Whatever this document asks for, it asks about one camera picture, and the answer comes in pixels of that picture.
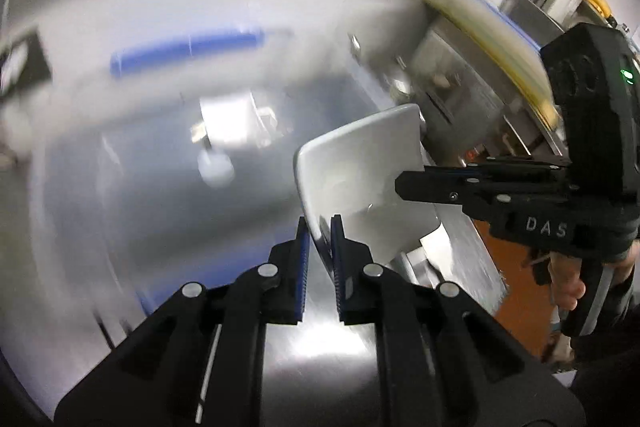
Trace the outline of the person's right hand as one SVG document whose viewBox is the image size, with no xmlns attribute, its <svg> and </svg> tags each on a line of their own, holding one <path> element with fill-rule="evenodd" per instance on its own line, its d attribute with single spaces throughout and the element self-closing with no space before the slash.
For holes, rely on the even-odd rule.
<svg viewBox="0 0 640 427">
<path fill-rule="evenodd" d="M 623 284 L 631 276 L 638 256 L 639 241 L 636 239 L 629 248 L 626 258 L 611 265 L 613 269 L 611 287 Z M 573 311 L 586 293 L 586 285 L 580 278 L 581 267 L 582 262 L 577 258 L 558 253 L 550 255 L 551 294 L 554 303 L 561 310 Z"/>
</svg>

